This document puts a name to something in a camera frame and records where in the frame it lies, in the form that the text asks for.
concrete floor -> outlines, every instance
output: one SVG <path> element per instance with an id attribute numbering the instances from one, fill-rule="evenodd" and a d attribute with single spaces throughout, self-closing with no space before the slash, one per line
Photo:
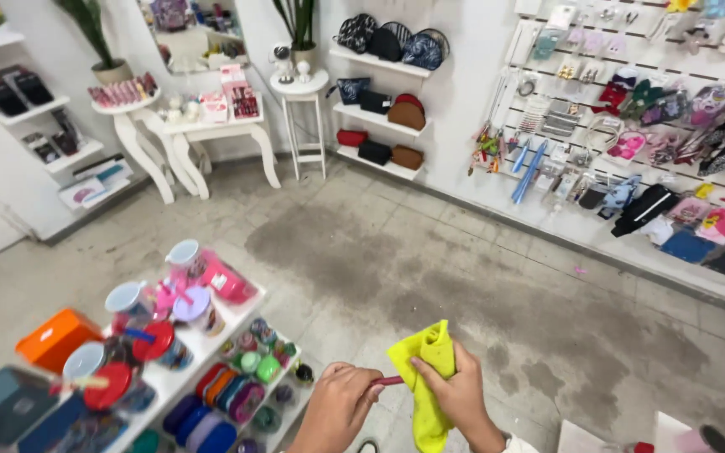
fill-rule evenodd
<path id="1" fill-rule="evenodd" d="M 333 160 L 273 190 L 261 164 L 216 170 L 212 198 L 165 206 L 154 186 L 56 247 L 0 254 L 0 366 L 63 306 L 105 323 L 116 284 L 157 280 L 179 240 L 213 244 L 267 285 L 263 313 L 309 354 L 396 374 L 388 346 L 441 318 L 482 357 L 489 411 L 539 451 L 561 418 L 652 440 L 654 413 L 725 430 L 725 311 Z M 575 266 L 587 273 L 575 273 Z M 406 388 L 361 437 L 412 450 Z M 449 451 L 465 451 L 453 434 Z"/>

wet floor stain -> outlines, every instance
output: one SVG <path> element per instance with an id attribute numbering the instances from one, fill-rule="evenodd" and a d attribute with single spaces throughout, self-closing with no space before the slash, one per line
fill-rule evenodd
<path id="1" fill-rule="evenodd" d="M 496 375 L 506 394 L 523 392 L 527 382 L 553 401 L 564 397 L 562 417 L 588 420 L 602 432 L 609 433 L 619 416 L 616 390 L 626 377 L 645 382 L 655 362 L 689 379 L 709 364 L 677 327 L 646 317 L 616 294 L 583 284 L 567 298 L 510 266 L 472 266 L 475 275 L 463 273 L 449 262 L 450 253 L 470 252 L 471 262 L 480 264 L 489 255 L 418 224 L 386 225 L 387 234 L 369 234 L 362 224 L 310 203 L 256 229 L 245 247 L 257 260 L 311 282 L 314 303 L 341 309 L 350 323 L 414 332 L 445 318 L 453 333 L 460 325 L 482 325 L 485 333 L 461 336 L 467 347 L 485 352 L 484 372 Z M 488 272 L 476 275 L 481 268 Z M 520 367 L 522 376 L 506 371 L 513 346 L 535 355 Z M 549 360 L 566 368 L 566 381 Z M 653 390 L 655 383 L 649 385 Z M 691 386 L 673 391 L 680 413 L 702 397 Z M 725 427 L 725 406 L 710 418 Z"/>

yellow cloth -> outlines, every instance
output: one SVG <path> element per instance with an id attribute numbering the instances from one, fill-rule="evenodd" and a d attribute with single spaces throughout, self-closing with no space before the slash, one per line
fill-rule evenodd
<path id="1" fill-rule="evenodd" d="M 452 377 L 455 354 L 446 325 L 447 321 L 443 319 L 388 349 L 393 365 L 413 392 L 413 441 L 421 453 L 441 453 L 446 445 L 446 435 L 454 425 L 441 412 L 433 391 L 410 363 L 410 358 L 420 357 L 444 379 Z"/>

sleeve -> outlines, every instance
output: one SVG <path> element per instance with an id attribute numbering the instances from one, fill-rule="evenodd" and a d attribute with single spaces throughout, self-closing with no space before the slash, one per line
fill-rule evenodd
<path id="1" fill-rule="evenodd" d="M 503 450 L 503 453 L 539 453 L 532 445 L 511 433 L 503 432 L 503 437 L 505 437 L 505 450 Z"/>

hand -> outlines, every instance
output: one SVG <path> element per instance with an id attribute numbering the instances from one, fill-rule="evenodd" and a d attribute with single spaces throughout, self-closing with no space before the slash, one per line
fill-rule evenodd
<path id="1" fill-rule="evenodd" d="M 375 385 L 383 377 L 377 370 L 335 362 L 315 385 L 309 406 L 287 453 L 342 453 L 363 427 L 371 405 L 385 388 Z"/>
<path id="2" fill-rule="evenodd" d="M 435 368 L 418 357 L 410 363 L 424 377 L 427 386 L 438 398 L 446 417 L 461 431 L 475 453 L 498 453 L 505 450 L 505 438 L 486 411 L 482 396 L 480 359 L 453 341 L 457 373 L 444 380 Z"/>

